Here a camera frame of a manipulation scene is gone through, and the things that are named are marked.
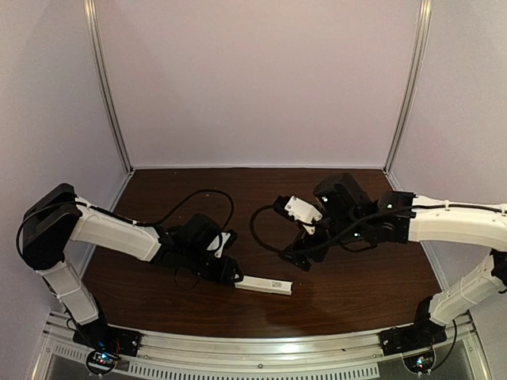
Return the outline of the right aluminium frame post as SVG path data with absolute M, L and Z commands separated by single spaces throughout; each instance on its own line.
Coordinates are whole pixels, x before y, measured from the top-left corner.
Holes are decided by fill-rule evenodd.
M 395 125 L 395 132 L 391 140 L 390 149 L 383 167 L 386 175 L 390 175 L 395 159 L 398 155 L 402 138 L 406 130 L 410 111 L 415 99 L 417 90 L 417 82 L 423 66 L 427 43 L 429 39 L 431 20 L 433 15 L 433 2 L 431 0 L 422 0 L 419 2 L 419 10 L 416 22 L 416 31 L 414 37 L 414 44 L 408 75 L 406 79 L 406 86 L 402 96 L 402 103 L 399 109 L 397 122 Z

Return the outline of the left aluminium frame post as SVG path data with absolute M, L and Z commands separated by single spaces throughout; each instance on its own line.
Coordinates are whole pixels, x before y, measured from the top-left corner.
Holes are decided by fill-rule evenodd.
M 97 16 L 97 5 L 94 0 L 84 0 L 83 5 L 86 25 L 90 37 L 93 61 L 97 72 L 97 80 L 105 108 L 105 114 L 123 170 L 127 175 L 130 175 L 134 171 L 134 168 L 132 166 L 126 143 L 120 129 L 120 123 L 113 100 L 112 89 L 109 83 L 104 49 L 101 42 L 100 27 Z

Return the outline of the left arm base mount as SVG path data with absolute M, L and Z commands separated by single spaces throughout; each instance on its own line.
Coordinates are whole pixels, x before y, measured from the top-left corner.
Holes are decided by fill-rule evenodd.
M 92 375 L 110 374 L 124 357 L 136 357 L 142 334 L 135 330 L 111 326 L 77 325 L 73 341 L 92 351 L 86 355 L 85 366 Z

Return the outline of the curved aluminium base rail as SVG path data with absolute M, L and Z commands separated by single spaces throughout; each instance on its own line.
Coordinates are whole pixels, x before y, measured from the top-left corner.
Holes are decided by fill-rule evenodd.
M 107 379 L 489 379 L 470 315 L 434 344 L 428 374 L 408 370 L 413 352 L 386 356 L 379 330 L 296 338 L 212 338 L 142 331 L 133 356 L 122 355 Z

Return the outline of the white remote control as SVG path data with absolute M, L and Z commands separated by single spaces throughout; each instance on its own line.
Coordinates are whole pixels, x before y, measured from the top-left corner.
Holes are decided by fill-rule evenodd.
M 235 288 L 275 295 L 292 295 L 292 282 L 278 279 L 265 279 L 244 275 L 242 281 L 234 284 Z

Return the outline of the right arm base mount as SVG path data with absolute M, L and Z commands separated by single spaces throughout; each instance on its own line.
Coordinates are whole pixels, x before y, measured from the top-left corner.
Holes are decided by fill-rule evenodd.
M 447 339 L 445 327 L 407 325 L 378 334 L 384 356 L 400 354 L 405 368 L 418 376 L 430 374 L 436 366 L 434 345 Z

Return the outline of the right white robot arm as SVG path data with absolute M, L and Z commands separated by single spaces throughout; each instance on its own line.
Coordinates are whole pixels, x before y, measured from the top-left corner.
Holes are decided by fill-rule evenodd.
M 281 257 L 304 271 L 311 262 L 322 261 L 330 248 L 352 250 L 356 243 L 373 249 L 382 243 L 445 241 L 490 249 L 473 271 L 421 301 L 412 325 L 381 332 L 387 350 L 440 343 L 457 316 L 506 292 L 504 204 L 454 203 L 399 191 L 373 201 L 349 173 L 326 178 L 314 189 L 314 197 L 316 204 L 296 196 L 280 196 L 274 203 L 277 213 L 302 230 Z

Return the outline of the aluminium frame post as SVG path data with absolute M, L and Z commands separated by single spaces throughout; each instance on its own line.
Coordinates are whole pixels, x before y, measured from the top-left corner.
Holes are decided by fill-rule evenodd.
M 126 143 L 120 129 L 120 123 L 113 100 L 112 89 L 109 83 L 104 49 L 101 42 L 100 27 L 97 16 L 97 5 L 94 0 L 84 0 L 83 5 L 86 25 L 90 37 L 93 61 L 97 72 L 97 80 L 105 108 L 105 114 L 123 170 L 127 175 L 130 175 L 134 171 L 134 168 L 132 166 Z
M 414 44 L 408 75 L 406 79 L 406 86 L 402 96 L 402 103 L 399 109 L 397 122 L 395 125 L 395 132 L 391 140 L 390 149 L 383 167 L 386 175 L 390 175 L 395 159 L 398 155 L 402 138 L 406 130 L 410 111 L 415 99 L 417 90 L 417 82 L 423 66 L 427 43 L 429 39 L 431 20 L 433 15 L 433 2 L 431 0 L 422 0 L 419 2 L 419 10 L 416 22 L 416 31 L 414 37 Z

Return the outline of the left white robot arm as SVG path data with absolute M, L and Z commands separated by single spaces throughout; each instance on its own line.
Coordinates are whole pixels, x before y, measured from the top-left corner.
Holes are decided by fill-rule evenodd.
M 111 249 L 163 268 L 185 268 L 201 279 L 231 285 L 244 275 L 226 254 L 237 234 L 207 215 L 165 228 L 164 220 L 139 222 L 93 205 L 62 183 L 29 208 L 17 229 L 20 258 L 37 272 L 67 309 L 77 334 L 104 350 L 117 340 L 96 298 L 66 258 L 69 241 Z

